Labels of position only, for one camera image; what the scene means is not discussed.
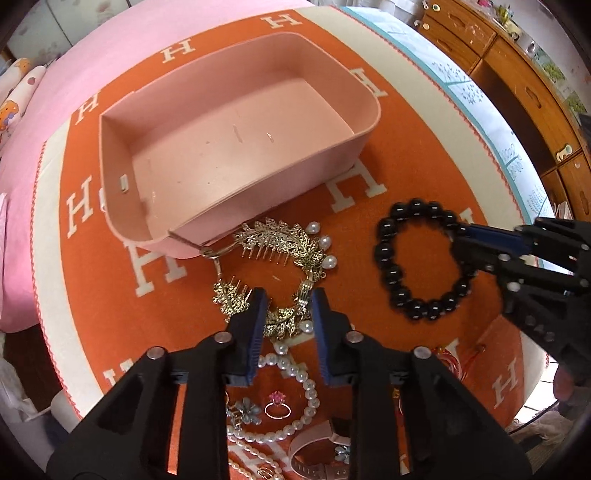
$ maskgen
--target pearl necklace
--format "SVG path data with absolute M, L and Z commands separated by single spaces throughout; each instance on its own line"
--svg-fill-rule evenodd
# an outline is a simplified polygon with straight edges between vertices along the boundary
M 304 426 L 312 423 L 312 419 L 316 415 L 316 409 L 320 407 L 320 400 L 318 399 L 318 392 L 316 391 L 316 382 L 312 380 L 308 372 L 301 369 L 297 364 L 292 364 L 287 356 L 289 347 L 283 342 L 276 342 L 273 344 L 275 351 L 278 353 L 268 353 L 266 356 L 259 356 L 258 368 L 263 368 L 267 365 L 276 365 L 279 370 L 285 371 L 290 377 L 294 377 L 299 383 L 305 393 L 304 396 L 308 400 L 308 406 L 304 408 L 304 414 L 299 420 L 294 420 L 292 423 L 285 425 L 281 430 L 276 432 L 252 433 L 246 432 L 241 428 L 234 428 L 232 425 L 227 425 L 228 439 L 246 440 L 248 443 L 272 443 L 285 440 L 287 437 L 294 435 L 296 430 L 301 430 Z
M 267 478 L 268 480 L 284 480 L 285 477 L 282 475 L 282 470 L 281 467 L 279 467 L 278 462 L 273 460 L 271 457 L 265 455 L 264 453 L 259 452 L 256 448 L 248 445 L 246 442 L 244 442 L 244 440 L 235 439 L 230 435 L 228 435 L 228 440 L 236 443 L 236 445 L 238 445 L 242 450 L 250 453 L 251 455 L 259 457 L 263 462 L 269 465 L 269 467 L 263 467 L 258 471 L 259 476 L 263 476 L 262 473 L 265 472 L 267 474 L 263 476 L 263 478 Z M 234 470 L 236 470 L 238 473 L 244 475 L 249 480 L 256 480 L 254 473 L 249 472 L 244 467 L 238 465 L 236 462 L 233 462 L 232 460 L 228 459 L 228 465 L 232 467 Z

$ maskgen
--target drawer handle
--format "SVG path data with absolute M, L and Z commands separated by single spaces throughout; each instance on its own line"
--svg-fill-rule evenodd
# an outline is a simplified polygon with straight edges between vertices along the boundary
M 460 17 L 457 17 L 454 14 L 448 14 L 448 16 L 449 19 L 456 24 L 456 26 L 466 28 L 466 24 L 462 21 Z
M 451 52 L 452 52 L 452 48 L 451 48 L 451 47 L 450 47 L 450 46 L 449 46 L 447 43 L 445 43 L 443 40 L 441 40 L 441 38 L 438 38 L 438 39 L 437 39 L 437 43 L 439 43 L 439 45 L 440 45 L 440 46 L 441 46 L 441 47 L 442 47 L 444 50 L 448 51 L 449 53 L 451 53 Z
M 589 201 L 587 200 L 587 197 L 585 196 L 585 192 L 583 190 L 581 190 L 579 192 L 579 196 L 581 197 L 581 203 L 583 204 L 583 210 L 585 212 L 585 215 L 589 214 Z
M 533 90 L 531 90 L 529 87 L 525 87 L 525 92 L 527 93 L 527 95 L 530 96 L 530 98 L 534 101 L 535 105 L 537 108 L 542 108 L 542 104 L 540 103 L 540 99 L 538 98 L 538 96 L 533 92 Z

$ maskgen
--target screw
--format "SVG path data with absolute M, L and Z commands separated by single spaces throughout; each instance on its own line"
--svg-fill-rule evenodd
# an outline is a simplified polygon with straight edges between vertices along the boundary
M 213 336 L 213 339 L 217 343 L 228 343 L 230 340 L 232 340 L 232 334 L 226 331 L 218 332 Z
M 349 343 L 359 343 L 361 340 L 363 340 L 363 333 L 359 333 L 356 330 L 351 330 L 350 332 L 347 332 L 345 338 Z
M 507 284 L 507 290 L 512 291 L 512 292 L 518 292 L 521 290 L 521 285 L 518 284 L 516 281 L 510 281 Z
M 414 356 L 421 360 L 426 360 L 431 356 L 431 350 L 426 346 L 418 346 L 413 350 Z
M 166 351 L 161 346 L 153 346 L 152 348 L 148 349 L 146 356 L 150 360 L 157 360 L 158 358 L 161 358 L 165 352 Z

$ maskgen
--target ring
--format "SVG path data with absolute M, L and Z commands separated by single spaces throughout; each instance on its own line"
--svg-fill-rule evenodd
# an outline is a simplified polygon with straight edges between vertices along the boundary
M 289 417 L 291 415 L 291 408 L 290 406 L 284 402 L 285 400 L 285 394 L 276 391 L 273 392 L 271 395 L 269 395 L 269 400 L 271 400 L 267 405 L 265 405 L 265 415 L 267 415 L 267 417 L 269 417 L 270 419 L 273 420 L 283 420 L 286 419 L 287 417 Z M 281 417 L 275 417 L 274 415 L 271 415 L 269 412 L 267 412 L 267 409 L 269 407 L 285 407 L 287 408 L 287 413 Z

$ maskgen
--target pink plastic box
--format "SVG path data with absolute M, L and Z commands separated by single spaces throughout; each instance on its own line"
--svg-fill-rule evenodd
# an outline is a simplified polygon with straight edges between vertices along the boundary
M 107 221 L 175 258 L 351 168 L 380 117 L 371 90 L 301 35 L 201 57 L 100 117 Z

